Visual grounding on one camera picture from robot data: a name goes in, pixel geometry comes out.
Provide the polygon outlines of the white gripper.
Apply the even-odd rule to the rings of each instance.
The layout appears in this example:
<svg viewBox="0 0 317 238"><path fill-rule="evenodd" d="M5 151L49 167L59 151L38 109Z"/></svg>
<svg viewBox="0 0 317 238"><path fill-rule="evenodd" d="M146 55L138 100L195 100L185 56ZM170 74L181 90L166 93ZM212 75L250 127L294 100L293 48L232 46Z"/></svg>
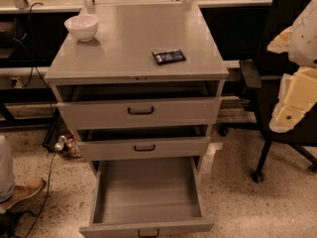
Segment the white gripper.
<svg viewBox="0 0 317 238"><path fill-rule="evenodd" d="M283 30L267 46L269 52L287 53L288 59L299 65L294 74L285 73L280 81L278 102L269 129L286 133L304 118L317 102L316 37L291 27Z"/></svg>

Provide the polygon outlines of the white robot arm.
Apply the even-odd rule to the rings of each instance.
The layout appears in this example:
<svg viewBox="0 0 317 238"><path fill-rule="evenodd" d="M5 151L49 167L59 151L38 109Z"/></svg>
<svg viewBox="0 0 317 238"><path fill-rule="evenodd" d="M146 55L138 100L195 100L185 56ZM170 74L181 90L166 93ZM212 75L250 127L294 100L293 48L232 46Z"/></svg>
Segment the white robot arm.
<svg viewBox="0 0 317 238"><path fill-rule="evenodd" d="M288 59L299 65L294 74L283 75L278 102L269 121L271 131L285 133L317 103L317 0L311 0L267 49L276 54L287 53Z"/></svg>

